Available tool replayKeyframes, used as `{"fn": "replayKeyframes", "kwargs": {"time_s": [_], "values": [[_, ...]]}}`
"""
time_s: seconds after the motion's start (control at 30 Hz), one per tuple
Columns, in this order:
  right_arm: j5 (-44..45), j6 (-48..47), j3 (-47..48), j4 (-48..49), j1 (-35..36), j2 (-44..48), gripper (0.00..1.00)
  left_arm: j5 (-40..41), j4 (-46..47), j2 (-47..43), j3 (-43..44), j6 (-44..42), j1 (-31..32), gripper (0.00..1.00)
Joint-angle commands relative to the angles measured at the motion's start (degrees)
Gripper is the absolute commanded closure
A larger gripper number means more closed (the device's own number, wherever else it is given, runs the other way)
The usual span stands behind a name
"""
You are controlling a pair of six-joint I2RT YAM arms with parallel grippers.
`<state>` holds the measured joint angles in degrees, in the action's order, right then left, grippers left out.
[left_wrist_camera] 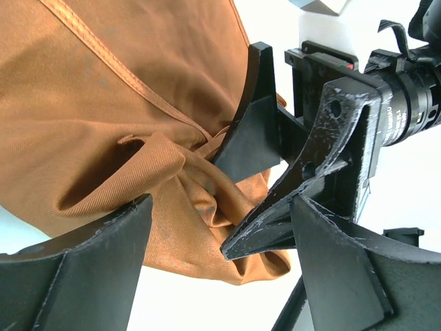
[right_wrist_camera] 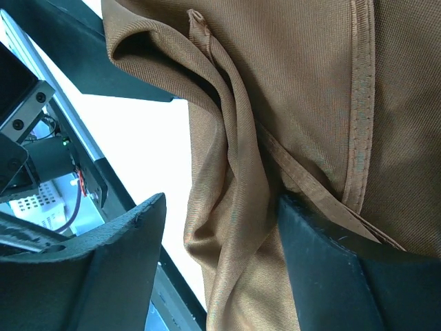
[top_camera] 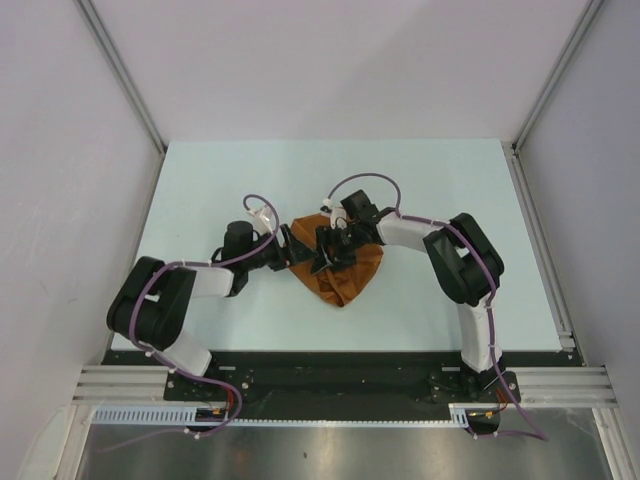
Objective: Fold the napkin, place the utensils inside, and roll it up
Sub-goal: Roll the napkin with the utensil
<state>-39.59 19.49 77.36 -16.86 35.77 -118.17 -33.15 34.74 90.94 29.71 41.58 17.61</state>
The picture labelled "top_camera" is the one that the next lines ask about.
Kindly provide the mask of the orange cloth napkin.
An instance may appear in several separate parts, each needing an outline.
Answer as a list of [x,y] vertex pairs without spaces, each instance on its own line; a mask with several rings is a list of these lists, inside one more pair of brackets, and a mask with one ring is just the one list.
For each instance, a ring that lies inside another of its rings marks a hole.
[[[321,214],[293,220],[293,235],[307,247],[316,247],[315,228],[328,226],[329,218]],[[365,245],[356,250],[356,263],[339,271],[330,269],[316,275],[310,273],[312,262],[291,266],[291,273],[313,294],[334,307],[343,308],[366,288],[376,275],[383,259],[381,246]]]

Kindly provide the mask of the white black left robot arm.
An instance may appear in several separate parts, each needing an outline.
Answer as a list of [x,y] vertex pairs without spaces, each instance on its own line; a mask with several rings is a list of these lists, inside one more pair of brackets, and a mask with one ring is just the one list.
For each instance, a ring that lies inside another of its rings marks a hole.
[[186,372],[185,385],[197,398],[214,397],[221,376],[209,368],[209,350],[184,329],[189,303],[198,297],[236,296],[252,270],[280,271],[317,256],[288,225],[281,225],[279,234],[282,242],[275,232],[260,232],[247,221],[234,221],[227,225],[223,245],[214,252],[210,265],[169,267],[160,259],[139,258],[109,307],[107,327]]

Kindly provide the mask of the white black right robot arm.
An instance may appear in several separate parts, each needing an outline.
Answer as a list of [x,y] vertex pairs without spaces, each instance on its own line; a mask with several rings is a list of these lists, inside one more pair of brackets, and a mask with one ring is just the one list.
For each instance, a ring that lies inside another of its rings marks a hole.
[[356,251],[369,245],[426,254],[442,291],[457,305],[463,393],[484,401],[496,391],[504,366],[491,308],[505,266],[472,215],[460,213],[444,222],[371,207],[351,220],[340,218],[317,227],[315,240],[313,275],[355,265]]

